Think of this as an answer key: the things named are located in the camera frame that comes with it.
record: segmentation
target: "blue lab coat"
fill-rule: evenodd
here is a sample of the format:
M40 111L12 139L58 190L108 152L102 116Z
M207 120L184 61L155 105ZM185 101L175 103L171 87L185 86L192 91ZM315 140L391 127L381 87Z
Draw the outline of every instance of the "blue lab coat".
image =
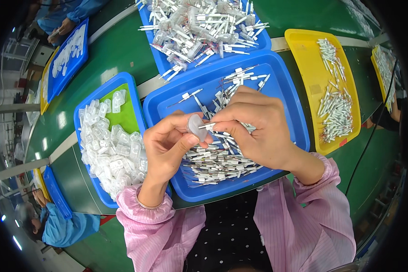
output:
M67 17L74 21L76 26L79 25L84 19L98 12L109 0L76 0L64 3L67 1L69 0L60 0L59 6L51 11L46 6L39 9L36 20L39 27L47 34L50 35L55 28L59 28ZM43 4L49 5L51 0L44 0ZM67 36L60 36L59 41L53 45L60 45Z
M49 211L49 216L42 235L42 241L58 248L70 246L97 232L100 228L100 216L73 212L65 220L55 204L49 202L42 209L41 222Z

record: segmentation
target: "black polka dot fabric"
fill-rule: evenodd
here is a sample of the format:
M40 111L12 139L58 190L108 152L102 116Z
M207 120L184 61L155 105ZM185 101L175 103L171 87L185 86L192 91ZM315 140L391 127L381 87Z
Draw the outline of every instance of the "black polka dot fabric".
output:
M183 272L226 272L240 267L272 271L253 216L257 191L205 205L206 226L185 260Z

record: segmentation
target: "green mat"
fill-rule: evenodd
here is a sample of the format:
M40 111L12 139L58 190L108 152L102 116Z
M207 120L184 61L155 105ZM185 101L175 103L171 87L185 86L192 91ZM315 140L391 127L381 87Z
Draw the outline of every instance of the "green mat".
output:
M112 126L120 124L123 127L123 129L129 134L135 131L139 131L139 126L137 125L136 115L134 114L133 104L131 103L130 98L130 90L128 88L127 83L124 83L120 85L118 88L115 88L114 90L109 92L102 99L100 99L100 102L104 102L106 99L112 100L112 97L117 90L126 90L125 94L126 101L125 104L121 106L120 113L110 112L106 114L106 118L109 119L110 121L109 130L110 131L112 130Z

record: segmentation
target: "gold bangle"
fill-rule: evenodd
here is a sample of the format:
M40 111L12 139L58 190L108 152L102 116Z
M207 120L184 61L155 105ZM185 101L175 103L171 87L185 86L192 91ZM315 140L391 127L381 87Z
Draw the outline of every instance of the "gold bangle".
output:
M155 210L155 209L157 209L158 207L160 207L160 206L162 205L162 203L163 203L163 200L162 200L162 202L161 202L160 204L158 204L157 206L155 206L155 207L148 207L148 206L142 204L142 203L139 201L139 198L138 198L137 196L138 196L138 194L136 194L136 201L137 201L137 203L139 203L139 205L141 205L141 207L144 208L144 209Z

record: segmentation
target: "workbench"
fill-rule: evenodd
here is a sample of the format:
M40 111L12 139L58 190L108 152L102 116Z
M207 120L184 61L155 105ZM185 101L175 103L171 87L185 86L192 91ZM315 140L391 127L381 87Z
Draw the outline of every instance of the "workbench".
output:
M98 29L108 24L114 16L130 8L129 1L110 1L103 10L89 22L88 38ZM335 0L295 0L271 1L255 0L254 8L263 22L269 22L267 29L271 38L283 37L287 28L302 28L330 32L336 36L346 36L362 41L369 40L363 28L348 12L344 3ZM73 113L75 107L115 74L130 73L140 85L158 75L150 46L145 33L137 31L142 25L138 12L133 12L107 29L89 46L89 58L74 76L65 90L50 104L31 133L26 161L46 158L60 144L71 141L74 133ZM380 30L371 25L375 35ZM344 46L355 80L362 122L380 105L378 79L370 60L371 49L358 46ZM299 95L310 135L311 151L314 151L312 122L305 87L291 51L278 52L283 58ZM333 157L341 170L342 182L338 186L346 191L350 175L366 142L367 134L358 137L327 155ZM60 155L51 168L56 181L72 211L91 214L114 214L115 209L106 207L95 192L90 177L81 161L80 147L74 144ZM205 204L252 190L288 172L263 180L262 182L202 202L186 202L174 192L175 209Z

